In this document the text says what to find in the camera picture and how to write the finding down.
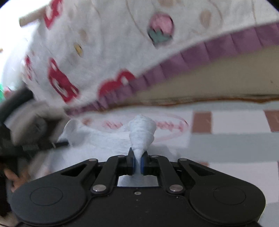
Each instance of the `circular pad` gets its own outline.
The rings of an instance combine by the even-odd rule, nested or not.
[[[62,197],[62,191],[55,187],[38,188],[30,195],[31,201],[39,206],[51,206],[55,203],[58,203]]]
[[[241,204],[246,198],[245,193],[235,187],[219,187],[213,192],[213,195],[217,201],[225,205]]]
[[[78,181],[66,176],[41,179],[24,184],[12,196],[11,208],[21,221],[30,225],[59,225],[85,206],[86,193]]]

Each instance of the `white tile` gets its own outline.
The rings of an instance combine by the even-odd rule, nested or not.
[[[267,204],[279,201],[277,162],[210,163],[210,168],[254,184],[264,193]]]
[[[213,134],[253,134],[271,133],[265,113],[251,111],[212,112]]]

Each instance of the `pink strawberry print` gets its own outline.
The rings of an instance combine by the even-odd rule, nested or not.
[[[173,20],[166,13],[156,13],[150,19],[147,33],[155,46],[166,43],[174,33]]]

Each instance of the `purple ruffle trim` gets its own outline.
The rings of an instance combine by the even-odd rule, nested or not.
[[[67,114],[77,115],[107,109],[110,105],[122,102],[138,91],[146,90],[168,78],[189,72],[216,59],[251,53],[274,45],[279,45],[279,22],[223,35],[179,52],[137,79],[130,81],[128,85],[84,107],[68,109]]]

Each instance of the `white plush fabric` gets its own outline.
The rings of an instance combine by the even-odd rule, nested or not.
[[[155,130],[156,123],[142,115],[136,116],[129,124],[122,126],[114,133],[95,130],[78,120],[70,120],[60,137],[60,140],[68,140],[70,147],[53,151],[43,157],[45,160],[41,168],[34,172],[32,178],[42,177],[47,173],[62,170],[90,158],[105,162],[111,156],[127,155],[132,147],[136,159],[135,174],[121,177],[118,186],[157,186],[156,177],[143,176],[140,172],[141,156],[153,142]],[[41,158],[42,155],[39,155],[33,163],[40,162]]]
[[[39,100],[85,105],[200,41],[278,19],[266,0],[53,0],[25,81]]]

